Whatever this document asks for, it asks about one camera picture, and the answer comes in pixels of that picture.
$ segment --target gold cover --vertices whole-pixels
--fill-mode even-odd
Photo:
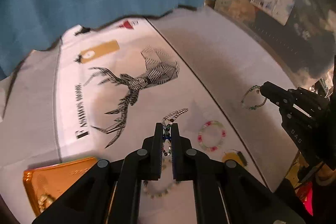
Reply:
[[[53,200],[59,198],[97,161],[90,157],[24,171],[23,184],[35,215],[41,214],[38,200],[43,194]]]

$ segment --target screw head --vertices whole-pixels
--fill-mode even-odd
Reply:
[[[237,163],[234,160],[227,160],[225,164],[229,168],[235,168],[237,166]]]
[[[145,156],[145,155],[147,154],[147,150],[141,148],[141,149],[139,149],[139,150],[137,151],[137,154],[138,154],[139,156]]]
[[[190,148],[190,149],[188,149],[188,150],[186,151],[186,153],[187,153],[189,156],[195,156],[196,153],[197,153],[197,151],[196,151],[195,149]]]
[[[286,222],[281,221],[281,220],[275,220],[273,224],[286,224]]]
[[[107,160],[100,160],[100,161],[98,161],[98,167],[100,167],[100,168],[104,168],[105,166],[107,166],[108,165],[108,162],[107,162]]]

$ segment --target beaded bracelet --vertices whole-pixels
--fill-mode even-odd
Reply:
[[[245,105],[245,103],[244,103],[245,97],[248,95],[249,92],[252,92],[254,90],[256,90],[257,93],[260,93],[260,86],[259,85],[254,85],[254,86],[250,87],[247,92],[245,92],[243,98],[240,101],[243,108],[246,108],[246,109],[249,109],[249,110],[256,110],[258,107],[262,107],[266,103],[267,98],[265,97],[264,101],[259,105],[255,105],[255,106],[246,106]]]
[[[167,163],[167,162],[172,163],[171,159],[169,159],[169,160],[162,159],[161,170],[165,170],[167,168],[167,166],[164,164],[164,163]],[[167,195],[169,193],[169,191],[172,189],[172,187],[174,187],[175,185],[179,185],[180,183],[181,183],[180,181],[174,180],[163,191],[156,192],[156,193],[150,193],[149,190],[148,190],[149,181],[148,180],[144,180],[143,181],[143,191],[144,191],[145,194],[149,195],[151,197],[151,199],[161,198],[161,197]]]
[[[209,126],[217,126],[222,130],[221,139],[220,139],[219,143],[217,145],[211,146],[211,147],[206,146],[203,143],[203,136],[202,136],[205,129]],[[197,141],[198,141],[198,144],[202,147],[203,150],[212,152],[212,151],[216,151],[219,147],[221,147],[221,145],[223,144],[223,139],[224,139],[225,136],[226,136],[226,132],[225,132],[224,126],[220,122],[209,121],[209,122],[206,122],[204,125],[202,125],[201,130],[198,133]]]
[[[162,118],[162,125],[163,125],[163,144],[162,144],[162,152],[165,156],[169,156],[171,154],[171,136],[170,136],[170,128],[171,128],[171,125],[173,124],[173,122],[180,116],[182,115],[183,113],[186,113],[188,111],[187,108],[183,108],[183,109],[180,109],[180,110],[176,110],[172,113],[169,113],[168,115],[164,116]],[[169,150],[168,152],[166,152],[166,150],[164,149],[164,143],[165,141],[168,140],[168,143],[169,143]]]

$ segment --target yellow label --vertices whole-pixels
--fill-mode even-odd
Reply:
[[[81,63],[84,64],[90,62],[91,60],[94,60],[111,52],[116,52],[117,50],[119,50],[119,45],[116,40],[112,40],[98,46],[88,48],[87,50],[80,52]]]

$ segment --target red graphic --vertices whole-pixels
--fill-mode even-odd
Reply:
[[[128,20],[125,20],[123,22],[123,24],[119,25],[118,27],[116,27],[115,29],[118,29],[118,28],[126,28],[126,29],[129,29],[129,30],[134,30],[134,25],[137,25],[138,22],[137,21],[128,21]]]

